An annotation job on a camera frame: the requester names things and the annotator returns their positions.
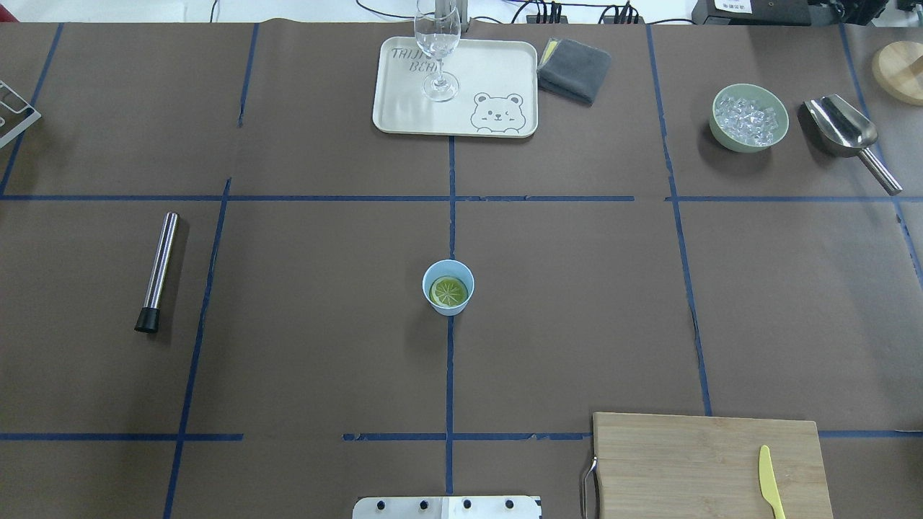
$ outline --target bowl of ice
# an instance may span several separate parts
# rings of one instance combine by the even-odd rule
[[[785,137],[788,112],[772,92],[756,85],[738,83],[724,87],[714,96],[708,125],[714,138],[725,148],[753,153],[765,150]]]

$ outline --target cutting board handle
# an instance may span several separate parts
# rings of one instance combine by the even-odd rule
[[[593,457],[593,460],[590,462],[590,466],[588,466],[587,469],[586,469],[585,471],[583,471],[582,483],[581,483],[581,485],[580,485],[580,515],[581,515],[581,517],[582,517],[583,519],[589,519],[589,517],[586,516],[586,514],[587,514],[587,512],[586,512],[586,511],[587,511],[587,491],[586,491],[586,490],[587,490],[587,487],[586,487],[586,483],[587,483],[587,479],[590,478],[590,473],[593,473],[593,483],[594,483],[594,486],[597,488],[597,490],[596,490],[596,492],[595,492],[595,495],[596,495],[596,517],[599,517],[599,489],[598,489],[598,487],[597,487],[598,483],[597,483],[597,479],[596,479],[596,467],[597,467],[598,465],[599,465],[599,458],[597,458],[596,456],[594,456],[594,457]]]

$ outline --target metal scoop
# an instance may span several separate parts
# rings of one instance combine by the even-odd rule
[[[904,190],[869,146],[878,141],[878,130],[859,110],[834,94],[805,101],[810,116],[821,130],[824,145],[834,155],[858,155],[892,197]]]

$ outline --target yellow knife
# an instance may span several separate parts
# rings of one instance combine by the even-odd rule
[[[779,488],[775,486],[775,472],[773,471],[773,458],[769,457],[769,447],[760,447],[760,491],[762,498],[773,506],[775,519],[785,519],[782,511],[782,498],[779,497]]]

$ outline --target wine glass stem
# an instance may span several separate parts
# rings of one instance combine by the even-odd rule
[[[435,84],[437,88],[441,89],[445,87],[447,83],[445,76],[442,75],[442,60],[441,59],[436,60],[436,66],[438,67],[437,68],[438,72],[436,73]]]

